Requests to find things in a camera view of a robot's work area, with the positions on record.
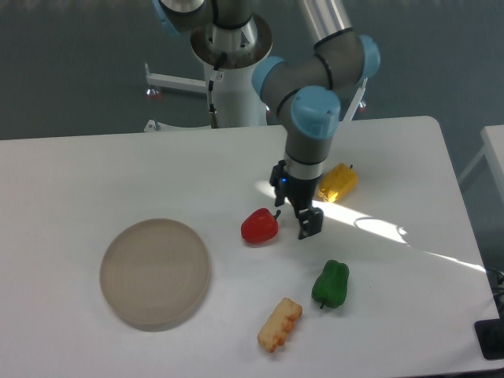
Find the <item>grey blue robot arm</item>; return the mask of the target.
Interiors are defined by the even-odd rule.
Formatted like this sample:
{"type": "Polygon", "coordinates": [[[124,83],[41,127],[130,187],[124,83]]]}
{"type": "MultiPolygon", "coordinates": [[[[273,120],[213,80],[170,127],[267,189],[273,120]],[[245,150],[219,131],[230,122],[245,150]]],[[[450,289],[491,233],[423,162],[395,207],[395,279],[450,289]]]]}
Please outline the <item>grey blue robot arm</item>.
{"type": "Polygon", "coordinates": [[[324,214],[312,199],[339,124],[339,89],[363,83],[380,67],[380,52],[352,28],[340,1],[299,4],[313,54],[296,64],[271,55],[272,33],[249,1],[155,1],[163,29],[189,32],[204,68],[211,128],[262,125],[272,112],[287,133],[283,159],[269,179],[277,206],[289,202],[299,238],[316,235],[324,214]]]}

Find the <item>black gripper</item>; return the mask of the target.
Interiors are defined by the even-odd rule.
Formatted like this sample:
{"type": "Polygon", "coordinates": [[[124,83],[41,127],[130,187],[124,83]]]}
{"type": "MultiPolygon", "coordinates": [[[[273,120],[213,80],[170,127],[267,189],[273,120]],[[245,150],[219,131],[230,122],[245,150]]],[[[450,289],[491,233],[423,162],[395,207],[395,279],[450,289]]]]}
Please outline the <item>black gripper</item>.
{"type": "Polygon", "coordinates": [[[313,196],[317,179],[301,180],[285,175],[285,160],[280,160],[272,167],[269,184],[274,188],[274,206],[282,206],[287,199],[299,222],[298,239],[316,235],[322,229],[324,212],[313,206],[313,196]]]}

